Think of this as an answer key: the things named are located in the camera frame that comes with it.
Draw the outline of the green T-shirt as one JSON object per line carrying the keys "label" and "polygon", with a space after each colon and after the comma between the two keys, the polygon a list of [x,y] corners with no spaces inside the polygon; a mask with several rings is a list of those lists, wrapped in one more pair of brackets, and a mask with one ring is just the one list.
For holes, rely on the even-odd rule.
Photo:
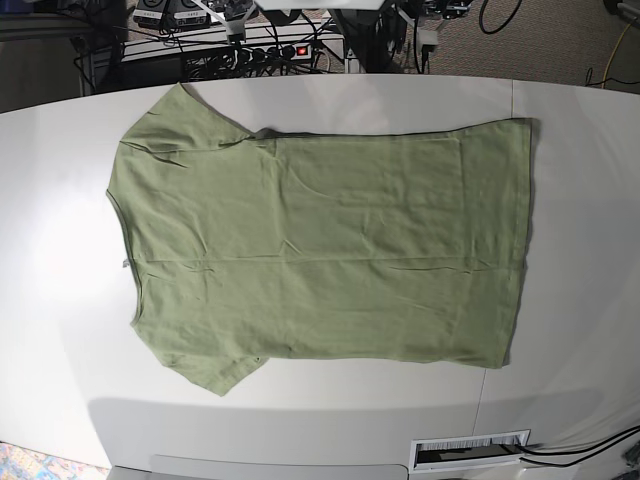
{"label": "green T-shirt", "polygon": [[503,367],[526,272],[533,122],[345,135],[250,131],[172,87],[106,191],[133,330],[225,395],[267,361]]}

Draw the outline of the black power strip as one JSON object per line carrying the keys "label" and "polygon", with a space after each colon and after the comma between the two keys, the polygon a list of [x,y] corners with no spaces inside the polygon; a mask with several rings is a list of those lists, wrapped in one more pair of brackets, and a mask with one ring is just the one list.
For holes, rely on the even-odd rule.
{"label": "black power strip", "polygon": [[193,51],[181,57],[181,69],[190,81],[321,73],[309,45],[235,45]]}

